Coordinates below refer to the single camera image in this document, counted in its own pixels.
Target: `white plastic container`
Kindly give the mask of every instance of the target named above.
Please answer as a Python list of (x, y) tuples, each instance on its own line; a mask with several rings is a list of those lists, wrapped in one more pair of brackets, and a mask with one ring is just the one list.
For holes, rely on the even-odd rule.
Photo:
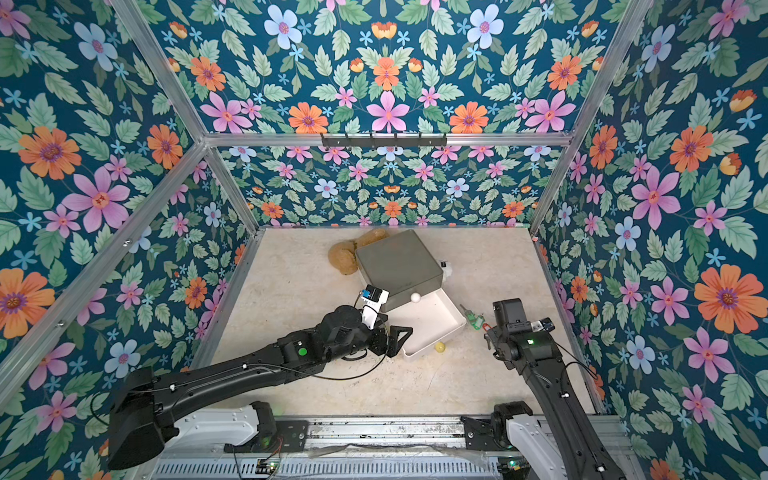
[(399, 306), (387, 315), (389, 325), (413, 327), (413, 335), (402, 346), (406, 360), (435, 352), (437, 342), (445, 343), (467, 323), (442, 288), (422, 296), (417, 303)]

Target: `gray box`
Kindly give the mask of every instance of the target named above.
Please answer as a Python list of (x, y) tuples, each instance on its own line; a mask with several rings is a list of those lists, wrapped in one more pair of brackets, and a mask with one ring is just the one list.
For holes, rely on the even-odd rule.
[(359, 248), (355, 252), (365, 281), (388, 290), (382, 312), (411, 301), (411, 294), (426, 295), (442, 286), (442, 268), (413, 230)]

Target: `beige floor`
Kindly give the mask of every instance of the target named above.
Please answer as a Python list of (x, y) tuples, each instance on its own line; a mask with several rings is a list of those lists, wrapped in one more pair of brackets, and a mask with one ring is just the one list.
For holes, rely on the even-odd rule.
[[(555, 339), (568, 346), (565, 329), (542, 272), (528, 231), (523, 228), (418, 229), (436, 259), (452, 264), (443, 288), (452, 301), (492, 323), (492, 303), (519, 297), (529, 319), (550, 317)], [(268, 230), (243, 285), (214, 362), (260, 349), (296, 329), (315, 326), (338, 305), (349, 304), (365, 286), (358, 274), (334, 270), (326, 252), (360, 230)], [(379, 357), (331, 362), (323, 375), (344, 377), (365, 372)], [(576, 393), (593, 412), (578, 369), (568, 370)], [(482, 330), (467, 328), (447, 343), (444, 353), (413, 362), (386, 359), (369, 375), (350, 382), (301, 379), (248, 392), (218, 406), (269, 402), (276, 415), (447, 415), (490, 413), (493, 405), (525, 400), (541, 412), (530, 389), (487, 350)]]

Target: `small toy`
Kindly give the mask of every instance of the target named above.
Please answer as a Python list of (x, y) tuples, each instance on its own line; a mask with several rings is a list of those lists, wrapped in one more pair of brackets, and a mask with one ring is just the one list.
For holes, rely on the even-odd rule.
[(466, 317), (467, 323), (472, 325), (473, 329), (480, 330), (482, 324), (485, 323), (485, 317), (483, 315), (475, 315), (471, 310), (467, 310), (466, 307), (461, 304), (459, 304), (459, 306), (464, 310), (464, 317)]

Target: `orange flower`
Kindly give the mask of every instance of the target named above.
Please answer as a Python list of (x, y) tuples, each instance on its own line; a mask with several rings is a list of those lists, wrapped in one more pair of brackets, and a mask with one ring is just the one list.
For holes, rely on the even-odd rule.
[(512, 202), (509, 205), (504, 205), (504, 216), (507, 218), (514, 218), (523, 213), (525, 205), (522, 202)]
[(402, 213), (402, 207), (400, 207), (400, 204), (397, 202), (389, 202), (384, 207), (384, 213), (392, 218), (395, 218)]
[(269, 218), (281, 218), (283, 216), (283, 208), (272, 202), (264, 202), (261, 204), (261, 210), (264, 212), (264, 215), (267, 215)]
[(51, 180), (62, 180), (64, 174), (72, 175), (73, 165), (80, 164), (80, 147), (74, 140), (67, 140), (67, 134), (58, 128), (53, 132), (47, 127), (36, 127), (36, 135), (22, 135), (18, 139), (19, 144), (24, 147), (18, 152), (22, 161), (26, 164), (32, 164), (29, 168), (37, 175), (44, 177), (50, 174)]
[(296, 128), (298, 134), (326, 134), (328, 130), (328, 118), (325, 115), (321, 115), (322, 111), (313, 105), (305, 101), (299, 103), (299, 107), (291, 107), (288, 123), (293, 128)]
[(373, 68), (373, 74), (376, 75), (376, 84), (384, 90), (392, 90), (392, 87), (400, 83), (397, 78), (400, 67), (390, 57), (380, 58), (379, 64)]
[(351, 71), (354, 71), (355, 73), (360, 73), (364, 69), (364, 67), (365, 67), (365, 65), (362, 63), (362, 59), (361, 58), (355, 58), (349, 64), (349, 69)]
[(576, 77), (581, 73), (581, 59), (571, 58), (565, 55), (563, 61), (556, 61), (552, 65), (552, 72), (547, 76), (547, 81), (552, 90), (565, 90), (576, 82)]
[(20, 268), (0, 270), (0, 329), (5, 338), (24, 336), (45, 313), (43, 306), (53, 304), (52, 288), (43, 289), (48, 281), (40, 273), (32, 272), (24, 278)]
[(674, 153), (670, 155), (670, 162), (675, 165), (675, 170), (683, 173), (686, 168), (689, 172), (699, 169), (699, 162), (705, 161), (712, 149), (709, 146), (715, 139), (712, 134), (705, 134), (707, 127), (699, 125), (696, 130), (691, 127), (686, 128), (681, 138), (676, 138), (672, 143)]
[(179, 163), (184, 152), (179, 145), (179, 137), (176, 132), (170, 131), (167, 125), (160, 125), (160, 127), (153, 125), (149, 133), (152, 136), (147, 137), (147, 146), (154, 150), (152, 158), (157, 163), (163, 164), (163, 168), (170, 170)]
[(422, 68), (424, 68), (424, 65), (422, 65), (422, 61), (418, 58), (411, 58), (408, 60), (408, 69), (413, 73), (421, 71)]
[(194, 278), (187, 287), (187, 298), (184, 299), (184, 303), (192, 309), (197, 308), (203, 304), (206, 293), (208, 293), (206, 281), (200, 277)]
[(650, 463), (650, 477), (653, 480), (680, 480), (677, 472), (670, 470), (670, 466), (664, 460), (654, 459)]
[(738, 175), (741, 171), (741, 165), (739, 154), (728, 154), (720, 161), (720, 171), (726, 175)]
[(237, 250), (235, 250), (235, 265), (243, 259), (243, 253), (245, 253), (245, 243), (241, 243)]
[(467, 106), (459, 105), (456, 115), (451, 116), (451, 131), (455, 134), (480, 134), (488, 126), (488, 110), (478, 107), (478, 102), (470, 101)]
[(197, 77), (197, 83), (210, 91), (223, 90), (227, 79), (221, 73), (221, 67), (210, 63), (208, 58), (200, 57), (192, 59), (192, 75)]
[(583, 278), (577, 276), (573, 279), (571, 282), (571, 293), (574, 295), (574, 300), (583, 303), (587, 299), (587, 291), (589, 291), (589, 289)]
[(768, 316), (768, 300), (755, 293), (763, 291), (763, 284), (752, 273), (741, 277), (735, 265), (723, 265), (718, 273), (713, 267), (701, 274), (704, 284), (697, 283), (694, 296), (703, 303), (699, 312), (705, 320), (715, 319), (715, 328), (733, 333), (733, 324), (741, 333), (757, 330), (757, 321)]
[(594, 134), (592, 146), (589, 147), (592, 167), (602, 170), (614, 159), (614, 149), (619, 142), (615, 135), (616, 129), (607, 125)]

